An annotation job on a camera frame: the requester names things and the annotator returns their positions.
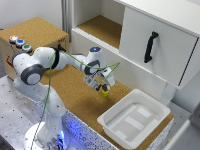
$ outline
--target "cardboard box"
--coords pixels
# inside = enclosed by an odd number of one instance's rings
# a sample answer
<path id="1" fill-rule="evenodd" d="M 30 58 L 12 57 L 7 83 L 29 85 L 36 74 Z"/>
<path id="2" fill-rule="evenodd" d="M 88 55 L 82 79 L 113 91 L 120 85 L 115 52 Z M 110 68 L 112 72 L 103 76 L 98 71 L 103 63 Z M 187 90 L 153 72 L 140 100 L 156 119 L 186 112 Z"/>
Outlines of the cardboard box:
<path id="1" fill-rule="evenodd" d="M 57 48 L 59 44 L 69 52 L 69 35 L 40 17 L 1 30 L 0 52 L 6 74 L 13 80 L 16 77 L 16 72 L 12 65 L 12 56 L 21 49 L 9 43 L 9 38 L 12 35 L 17 35 L 19 39 L 25 40 L 26 44 L 32 46 L 33 52 L 38 47 Z"/>

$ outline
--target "white plastic bin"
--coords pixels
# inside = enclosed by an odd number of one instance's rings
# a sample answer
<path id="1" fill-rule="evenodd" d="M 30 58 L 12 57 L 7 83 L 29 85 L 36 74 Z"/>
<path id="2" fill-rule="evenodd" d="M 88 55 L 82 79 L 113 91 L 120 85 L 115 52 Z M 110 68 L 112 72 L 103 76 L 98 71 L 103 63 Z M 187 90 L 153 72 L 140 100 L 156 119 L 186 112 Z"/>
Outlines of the white plastic bin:
<path id="1" fill-rule="evenodd" d="M 169 108 L 135 89 L 97 120 L 105 133 L 118 144 L 126 149 L 135 149 L 169 113 Z"/>

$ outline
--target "cable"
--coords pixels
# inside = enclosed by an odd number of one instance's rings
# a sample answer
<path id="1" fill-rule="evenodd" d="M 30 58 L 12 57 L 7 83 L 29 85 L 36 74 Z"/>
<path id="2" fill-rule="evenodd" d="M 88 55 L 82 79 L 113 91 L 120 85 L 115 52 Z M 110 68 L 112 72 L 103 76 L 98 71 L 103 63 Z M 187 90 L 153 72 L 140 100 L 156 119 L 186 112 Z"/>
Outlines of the cable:
<path id="1" fill-rule="evenodd" d="M 40 124 L 41 124 L 41 122 L 42 122 L 42 119 L 43 119 L 43 117 L 44 117 L 44 113 L 45 113 L 47 101 L 48 101 L 48 99 L 49 99 L 49 91 L 50 91 L 50 87 L 51 87 L 52 62 L 53 62 L 53 58 L 54 58 L 55 53 L 56 53 L 56 52 L 54 52 L 53 55 L 52 55 L 52 57 L 51 57 L 51 65 L 50 65 L 50 73 L 49 73 L 49 87 L 48 87 L 48 92 L 47 92 L 47 96 L 46 96 L 46 100 L 45 100 L 44 110 L 43 110 L 43 112 L 42 112 L 42 117 L 41 117 L 41 119 L 40 119 L 39 125 L 38 125 L 38 127 L 37 127 L 37 129 L 36 129 L 36 131 L 35 131 L 35 135 L 34 135 L 34 137 L 33 137 L 33 141 L 32 141 L 32 144 L 31 144 L 31 150 L 32 150 L 32 148 L 33 148 L 33 142 L 34 142 L 35 136 L 36 136 L 36 134 L 37 134 L 37 132 L 38 132 L 38 129 L 39 129 Z"/>
<path id="2" fill-rule="evenodd" d="M 80 62 L 82 65 L 85 65 L 86 67 L 89 67 L 89 68 L 93 68 L 93 69 L 106 69 L 106 68 L 108 68 L 108 67 L 115 66 L 115 67 L 111 70 L 111 72 L 104 78 L 104 80 L 102 81 L 101 85 L 103 85 L 103 84 L 105 83 L 105 80 L 106 80 L 106 79 L 111 75 L 111 73 L 120 65 L 120 62 L 118 62 L 118 63 L 115 63 L 115 64 L 113 64 L 113 65 L 109 65 L 109 66 L 101 67 L 101 68 L 92 67 L 92 66 L 88 66 L 88 65 L 84 64 L 83 62 L 81 62 L 80 60 L 78 60 L 77 58 L 75 58 L 74 56 L 72 56 L 71 54 L 69 54 L 69 53 L 67 53 L 67 52 L 64 52 L 64 51 L 60 51 L 60 52 L 66 53 L 67 55 L 69 55 L 69 56 L 71 56 L 72 58 L 74 58 L 76 61 Z M 34 137 L 33 137 L 33 141 L 32 141 L 32 144 L 31 144 L 31 150 L 32 150 L 32 147 L 33 147 L 33 143 L 34 143 L 35 136 L 36 136 L 36 134 L 37 134 L 37 132 L 38 132 L 38 129 L 39 129 L 40 124 L 41 124 L 41 122 L 42 122 L 42 119 L 43 119 L 43 117 L 44 117 L 44 113 L 45 113 L 45 110 L 46 110 L 46 105 L 47 105 L 47 102 L 48 102 L 48 99 L 49 99 L 49 91 L 50 91 L 50 87 L 51 87 L 52 62 L 53 62 L 53 58 L 54 58 L 54 56 L 55 56 L 55 53 L 56 53 L 56 52 L 54 52 L 53 55 L 52 55 L 52 57 L 51 57 L 50 73 L 49 73 L 49 87 L 48 87 L 48 92 L 47 92 L 47 96 L 46 96 L 46 100 L 45 100 L 45 106 L 44 106 L 44 109 L 43 109 L 43 112 L 42 112 L 42 117 L 41 117 L 41 119 L 40 119 L 39 125 L 38 125 L 38 127 L 37 127 L 37 129 L 36 129 L 36 131 L 35 131 L 35 135 L 34 135 Z"/>

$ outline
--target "cabinet handle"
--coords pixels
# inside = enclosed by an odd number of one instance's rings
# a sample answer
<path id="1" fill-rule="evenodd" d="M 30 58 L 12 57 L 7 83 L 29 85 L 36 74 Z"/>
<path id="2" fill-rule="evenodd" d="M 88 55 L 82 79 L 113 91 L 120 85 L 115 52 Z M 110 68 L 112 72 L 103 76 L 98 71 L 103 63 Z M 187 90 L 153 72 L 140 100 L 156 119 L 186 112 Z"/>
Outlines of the cabinet handle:
<path id="1" fill-rule="evenodd" d="M 155 38 L 157 38 L 158 36 L 159 36 L 158 33 L 154 32 L 154 31 L 152 32 L 152 36 L 150 36 L 148 44 L 147 44 L 146 54 L 144 57 L 144 63 L 148 63 L 149 61 L 152 60 L 152 57 L 150 56 L 150 54 L 151 54 L 151 49 L 153 46 L 153 40 Z"/>

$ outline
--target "white drawer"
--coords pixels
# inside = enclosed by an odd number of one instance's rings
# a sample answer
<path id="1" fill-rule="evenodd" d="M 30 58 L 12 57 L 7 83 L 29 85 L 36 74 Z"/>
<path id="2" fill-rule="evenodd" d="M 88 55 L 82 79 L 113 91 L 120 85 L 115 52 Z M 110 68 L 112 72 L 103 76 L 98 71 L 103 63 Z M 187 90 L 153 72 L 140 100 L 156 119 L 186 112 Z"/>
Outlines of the white drawer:
<path id="1" fill-rule="evenodd" d="M 152 32 L 150 56 L 144 63 Z M 192 55 L 197 37 L 126 7 L 119 53 L 160 77 L 179 85 Z"/>

